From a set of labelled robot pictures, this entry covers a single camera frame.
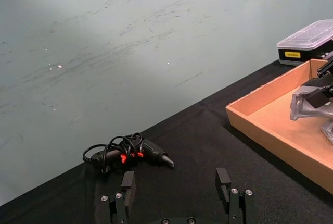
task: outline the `metal object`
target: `metal object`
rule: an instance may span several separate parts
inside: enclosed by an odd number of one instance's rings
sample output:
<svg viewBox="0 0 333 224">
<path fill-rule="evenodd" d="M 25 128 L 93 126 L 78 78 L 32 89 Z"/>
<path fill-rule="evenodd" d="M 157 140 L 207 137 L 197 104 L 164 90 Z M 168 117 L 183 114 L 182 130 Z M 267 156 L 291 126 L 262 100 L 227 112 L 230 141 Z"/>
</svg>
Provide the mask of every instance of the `metal object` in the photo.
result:
<svg viewBox="0 0 333 224">
<path fill-rule="evenodd" d="M 251 190 L 245 190 L 245 193 L 247 194 L 247 195 L 252 195 L 253 194 L 253 192 L 251 191 Z"/>
<path fill-rule="evenodd" d="M 329 60 L 331 57 L 333 57 L 333 51 L 326 52 L 324 55 L 321 56 L 323 60 Z"/>
<path fill-rule="evenodd" d="M 293 93 L 290 105 L 291 120 L 296 121 L 299 118 L 315 116 L 326 116 L 333 118 L 333 107 L 331 105 L 324 105 L 319 108 L 314 108 L 307 100 L 305 100 L 305 97 L 309 93 L 321 88 L 314 86 L 301 86 Z"/>
<path fill-rule="evenodd" d="M 327 56 L 329 56 L 329 58 L 331 58 L 333 55 L 333 52 L 328 53 Z M 328 61 L 327 63 L 325 63 L 324 65 L 322 65 L 318 70 L 318 77 L 322 77 L 324 76 L 326 73 L 333 73 L 333 59 L 331 59 L 330 61 Z"/>
<path fill-rule="evenodd" d="M 196 220 L 195 220 L 194 218 L 189 218 L 189 219 L 187 220 L 187 223 L 188 223 L 188 224 L 196 224 Z"/>
<path fill-rule="evenodd" d="M 119 199 L 119 198 L 121 198 L 122 196 L 123 196 L 123 195 L 122 195 L 121 193 L 117 193 L 115 197 L 116 197 L 117 199 Z"/>
<path fill-rule="evenodd" d="M 102 198 L 100 199 L 102 202 L 106 202 L 109 199 L 107 195 L 103 195 Z"/>
<path fill-rule="evenodd" d="M 166 164 L 168 164 L 172 168 L 175 166 L 175 163 L 170 158 L 168 158 L 166 155 L 162 156 L 162 161 L 164 161 Z"/>
<path fill-rule="evenodd" d="M 153 222 L 150 222 L 149 224 L 164 224 L 162 220 L 156 220 Z M 188 218 L 168 218 L 168 224 L 189 224 Z M 193 218 L 195 221 L 194 224 L 221 224 L 221 222 L 216 222 L 216 221 L 209 221 L 209 220 L 203 220 L 203 219 L 198 219 L 198 218 Z"/>
<path fill-rule="evenodd" d="M 333 120 L 329 120 L 328 122 L 321 125 L 321 131 L 333 144 Z"/>
</svg>

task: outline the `cardboard tray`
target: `cardboard tray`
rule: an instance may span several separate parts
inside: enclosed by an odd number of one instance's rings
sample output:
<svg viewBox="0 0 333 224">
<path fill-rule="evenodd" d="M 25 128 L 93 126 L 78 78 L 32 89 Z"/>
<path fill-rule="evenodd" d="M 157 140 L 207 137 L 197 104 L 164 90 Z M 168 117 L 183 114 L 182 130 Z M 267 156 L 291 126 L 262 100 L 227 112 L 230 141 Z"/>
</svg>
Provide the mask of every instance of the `cardboard tray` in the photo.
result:
<svg viewBox="0 0 333 224">
<path fill-rule="evenodd" d="M 326 61 L 307 61 L 229 104 L 231 125 L 333 194 L 333 144 L 320 126 L 325 117 L 290 120 L 292 93 Z"/>
</svg>

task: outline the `clear plastic lid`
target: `clear plastic lid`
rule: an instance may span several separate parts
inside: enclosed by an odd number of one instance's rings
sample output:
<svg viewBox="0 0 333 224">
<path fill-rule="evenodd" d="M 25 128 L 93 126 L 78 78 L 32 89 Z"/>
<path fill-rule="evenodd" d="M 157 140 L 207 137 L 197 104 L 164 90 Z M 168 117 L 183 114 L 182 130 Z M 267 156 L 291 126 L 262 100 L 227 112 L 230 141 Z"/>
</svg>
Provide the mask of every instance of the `clear plastic lid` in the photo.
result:
<svg viewBox="0 0 333 224">
<path fill-rule="evenodd" d="M 333 38 L 333 19 L 316 21 L 277 44 L 278 49 L 312 50 Z"/>
</svg>

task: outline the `plastic storage box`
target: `plastic storage box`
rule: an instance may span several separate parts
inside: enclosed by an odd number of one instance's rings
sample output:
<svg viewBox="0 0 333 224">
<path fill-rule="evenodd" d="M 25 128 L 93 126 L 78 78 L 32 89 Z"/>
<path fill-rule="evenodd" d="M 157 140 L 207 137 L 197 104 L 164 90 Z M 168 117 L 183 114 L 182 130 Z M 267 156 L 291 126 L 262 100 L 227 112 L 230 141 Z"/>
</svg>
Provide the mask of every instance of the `plastic storage box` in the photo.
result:
<svg viewBox="0 0 333 224">
<path fill-rule="evenodd" d="M 282 64 L 299 65 L 310 59 L 333 56 L 333 19 L 320 20 L 277 44 Z"/>
</svg>

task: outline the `black fabric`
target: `black fabric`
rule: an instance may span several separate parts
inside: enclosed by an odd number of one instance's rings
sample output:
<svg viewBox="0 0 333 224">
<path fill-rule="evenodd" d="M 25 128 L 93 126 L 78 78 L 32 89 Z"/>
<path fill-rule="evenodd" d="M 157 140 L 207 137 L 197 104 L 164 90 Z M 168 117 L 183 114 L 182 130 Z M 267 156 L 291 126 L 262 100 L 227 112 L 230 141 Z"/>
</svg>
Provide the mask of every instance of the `black fabric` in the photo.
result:
<svg viewBox="0 0 333 224">
<path fill-rule="evenodd" d="M 235 187 L 254 191 L 259 223 L 333 223 L 333 196 L 232 128 L 225 112 L 228 103 L 290 68 L 274 62 L 144 131 L 175 168 L 133 167 L 131 223 L 186 216 L 227 223 L 216 167 L 227 169 Z M 119 190 L 121 180 L 81 164 L 2 206 L 0 223 L 94 223 L 101 195 Z"/>
</svg>

